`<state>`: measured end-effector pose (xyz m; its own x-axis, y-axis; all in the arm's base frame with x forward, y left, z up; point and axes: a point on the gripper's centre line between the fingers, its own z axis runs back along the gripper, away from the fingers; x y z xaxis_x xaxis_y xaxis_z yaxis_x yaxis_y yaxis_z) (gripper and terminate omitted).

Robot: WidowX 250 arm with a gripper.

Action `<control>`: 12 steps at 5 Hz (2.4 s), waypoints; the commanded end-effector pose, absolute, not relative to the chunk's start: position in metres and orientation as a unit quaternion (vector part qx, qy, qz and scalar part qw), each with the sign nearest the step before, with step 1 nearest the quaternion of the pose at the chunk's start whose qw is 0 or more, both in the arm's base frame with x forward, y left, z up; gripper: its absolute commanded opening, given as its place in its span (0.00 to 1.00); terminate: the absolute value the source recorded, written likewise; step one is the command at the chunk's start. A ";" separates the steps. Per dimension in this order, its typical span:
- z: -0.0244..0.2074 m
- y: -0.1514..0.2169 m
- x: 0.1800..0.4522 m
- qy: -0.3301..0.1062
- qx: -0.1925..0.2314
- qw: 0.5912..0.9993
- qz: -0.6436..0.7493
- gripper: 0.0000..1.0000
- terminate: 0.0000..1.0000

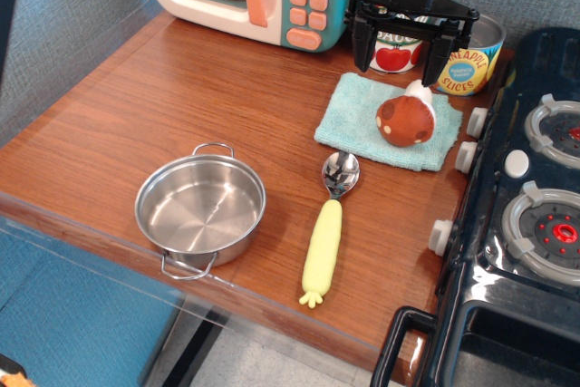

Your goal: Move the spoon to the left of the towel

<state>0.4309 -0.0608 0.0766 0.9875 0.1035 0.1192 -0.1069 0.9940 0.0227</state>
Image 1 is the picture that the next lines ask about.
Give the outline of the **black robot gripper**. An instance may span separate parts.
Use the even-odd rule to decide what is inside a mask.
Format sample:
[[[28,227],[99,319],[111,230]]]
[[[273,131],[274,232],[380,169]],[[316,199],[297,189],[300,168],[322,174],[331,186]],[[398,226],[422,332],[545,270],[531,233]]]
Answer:
[[[428,40],[421,83],[434,85],[452,53],[470,40],[479,12],[452,0],[349,0],[344,21],[352,33],[355,66],[370,68],[379,32]]]

